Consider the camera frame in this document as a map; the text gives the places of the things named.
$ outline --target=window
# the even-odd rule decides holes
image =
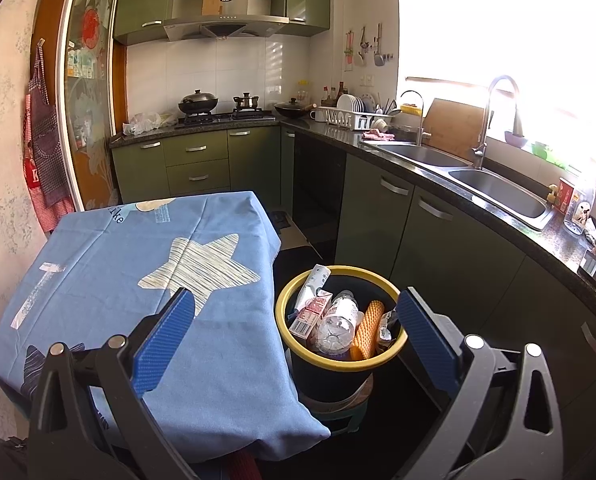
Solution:
[[[484,89],[508,74],[526,137],[574,168],[596,161],[596,0],[399,0],[399,8],[398,94],[483,107]],[[492,107],[491,134],[511,129],[513,101],[497,94]]]

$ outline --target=mug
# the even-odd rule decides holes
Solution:
[[[327,122],[327,118],[325,117],[324,111],[320,110],[319,108],[316,108],[315,110],[310,111],[309,117],[311,117],[314,121],[316,121],[316,123],[326,123]]]

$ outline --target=white star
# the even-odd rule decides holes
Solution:
[[[232,260],[238,235],[231,234],[200,245],[189,238],[171,243],[169,260],[142,278],[142,288],[167,288],[171,295],[183,286],[195,297],[195,315],[203,309],[210,293],[219,288],[247,285],[260,280],[253,270]]]

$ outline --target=blue gripper pad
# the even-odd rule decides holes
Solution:
[[[195,298],[181,289],[133,356],[131,384],[138,398],[158,386],[195,315]]]
[[[433,322],[429,307],[403,290],[396,303],[396,314],[433,386],[455,397],[460,389],[458,356]]]

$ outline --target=kitchen counter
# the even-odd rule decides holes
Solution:
[[[215,132],[218,130],[237,130],[240,128],[256,128],[258,126],[277,126],[279,122],[271,119],[260,120],[243,120],[243,121],[229,121],[228,123],[204,123],[193,124],[192,126],[168,126],[166,128],[158,128],[136,136],[119,135],[114,137],[109,144],[112,150],[122,146],[129,146],[130,144],[137,144],[138,142],[147,142],[148,140],[166,139],[167,137],[176,137],[180,135],[199,134],[202,132]]]
[[[113,140],[110,147],[113,149],[137,142],[225,130],[227,128],[253,128],[278,124],[294,128],[315,139],[345,150],[345,152],[389,171],[415,186],[420,186],[422,189],[464,211],[503,238],[506,238],[524,254],[540,264],[565,285],[596,316],[596,287],[593,287],[577,272],[578,264],[585,254],[585,250],[590,248],[590,245],[584,237],[573,235],[565,227],[561,215],[554,215],[543,231],[535,231],[502,209],[485,202],[480,197],[456,186],[456,184],[445,180],[441,176],[420,168],[398,156],[376,150],[360,142],[360,133],[312,120],[277,118],[276,121],[233,121],[228,124],[210,123],[185,126],[183,128],[173,126],[160,128],[139,136],[121,136]]]

